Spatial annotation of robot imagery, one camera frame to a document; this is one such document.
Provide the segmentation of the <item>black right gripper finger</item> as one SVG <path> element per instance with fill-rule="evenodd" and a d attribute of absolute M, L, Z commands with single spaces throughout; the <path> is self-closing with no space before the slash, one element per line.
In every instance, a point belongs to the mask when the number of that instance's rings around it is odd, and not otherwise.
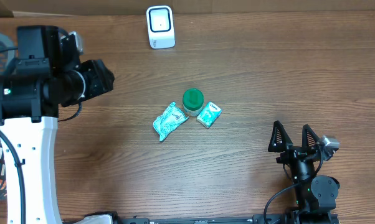
<path fill-rule="evenodd" d="M 273 123 L 272 137 L 268 145 L 268 152 L 284 152 L 291 149 L 292 140 L 286 133 L 282 123 L 276 120 Z"/>
<path fill-rule="evenodd" d="M 310 128 L 308 124 L 303 126 L 302 129 L 302 147 L 313 149 L 316 147 L 319 137 Z"/>

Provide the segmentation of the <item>small teal tissue pack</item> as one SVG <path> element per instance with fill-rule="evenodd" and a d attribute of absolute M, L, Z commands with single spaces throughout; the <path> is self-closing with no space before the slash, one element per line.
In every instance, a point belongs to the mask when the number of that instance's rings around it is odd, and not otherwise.
<path fill-rule="evenodd" d="M 206 128 L 210 128 L 216 119 L 221 115 L 222 109 L 213 102 L 208 102 L 204 109 L 197 116 L 197 120 Z"/>

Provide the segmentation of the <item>teal tissue pouch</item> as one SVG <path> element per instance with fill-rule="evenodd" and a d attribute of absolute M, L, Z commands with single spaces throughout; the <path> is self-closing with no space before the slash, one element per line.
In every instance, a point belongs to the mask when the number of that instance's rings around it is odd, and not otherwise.
<path fill-rule="evenodd" d="M 159 141 L 163 142 L 170 133 L 188 120 L 184 112 L 172 102 L 163 112 L 153 121 L 153 128 L 159 134 Z"/>

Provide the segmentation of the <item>green lid white jar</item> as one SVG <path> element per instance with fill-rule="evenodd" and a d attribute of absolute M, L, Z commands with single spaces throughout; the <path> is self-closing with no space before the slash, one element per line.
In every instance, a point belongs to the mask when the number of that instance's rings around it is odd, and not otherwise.
<path fill-rule="evenodd" d="M 195 117 L 203 109 L 204 95 L 197 88 L 191 88 L 183 94 L 183 108 L 187 115 Z"/>

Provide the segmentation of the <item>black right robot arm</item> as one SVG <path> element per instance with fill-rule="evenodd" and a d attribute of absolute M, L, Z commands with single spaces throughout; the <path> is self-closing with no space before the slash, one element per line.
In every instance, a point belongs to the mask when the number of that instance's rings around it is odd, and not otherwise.
<path fill-rule="evenodd" d="M 335 137 L 319 137 L 307 124 L 302 128 L 301 146 L 294 146 L 282 123 L 273 123 L 268 151 L 280 154 L 276 162 L 282 165 L 292 185 L 268 200 L 263 210 L 265 223 L 271 223 L 267 215 L 271 202 L 289 190 L 295 191 L 297 205 L 279 215 L 274 223 L 339 223 L 338 216 L 331 211 L 336 208 L 340 184 L 334 177 L 318 174 L 323 163 L 334 156 L 339 146 Z"/>

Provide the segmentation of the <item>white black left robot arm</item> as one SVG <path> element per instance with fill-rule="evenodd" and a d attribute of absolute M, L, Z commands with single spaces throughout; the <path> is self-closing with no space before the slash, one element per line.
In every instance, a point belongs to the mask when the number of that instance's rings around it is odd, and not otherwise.
<path fill-rule="evenodd" d="M 6 64 L 0 74 L 0 183 L 9 223 L 60 223 L 54 146 L 60 107 L 113 90 L 101 60 L 82 62 L 76 32 L 20 26 L 17 40 L 0 34 Z"/>

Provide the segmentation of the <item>white barcode scanner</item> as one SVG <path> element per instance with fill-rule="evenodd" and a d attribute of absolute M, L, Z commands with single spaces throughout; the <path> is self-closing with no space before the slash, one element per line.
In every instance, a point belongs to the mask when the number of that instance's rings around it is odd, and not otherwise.
<path fill-rule="evenodd" d="M 146 10 L 146 20 L 152 49 L 168 49 L 175 46 L 173 12 L 169 6 L 149 7 Z"/>

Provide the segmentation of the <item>brown cardboard backboard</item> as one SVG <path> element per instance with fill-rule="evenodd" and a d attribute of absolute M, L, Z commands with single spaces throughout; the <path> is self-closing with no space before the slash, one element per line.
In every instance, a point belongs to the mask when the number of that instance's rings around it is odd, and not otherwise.
<path fill-rule="evenodd" d="M 375 10 L 375 0 L 0 0 L 0 17 L 139 15 L 156 5 L 167 5 L 175 14 Z"/>

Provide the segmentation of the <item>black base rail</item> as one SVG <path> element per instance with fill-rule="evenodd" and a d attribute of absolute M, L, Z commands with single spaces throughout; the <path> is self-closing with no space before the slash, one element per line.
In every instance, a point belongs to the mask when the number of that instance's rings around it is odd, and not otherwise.
<path fill-rule="evenodd" d="M 304 222 L 294 222 L 284 219 L 284 215 L 273 214 L 267 215 L 267 223 L 340 223 L 337 215 L 331 215 L 330 222 L 327 222 L 327 217 L 304 219 Z M 122 224 L 264 224 L 263 215 L 256 214 L 252 217 L 227 217 L 227 218 L 176 218 L 176 219 L 149 219 L 149 218 L 118 218 L 117 223 Z"/>

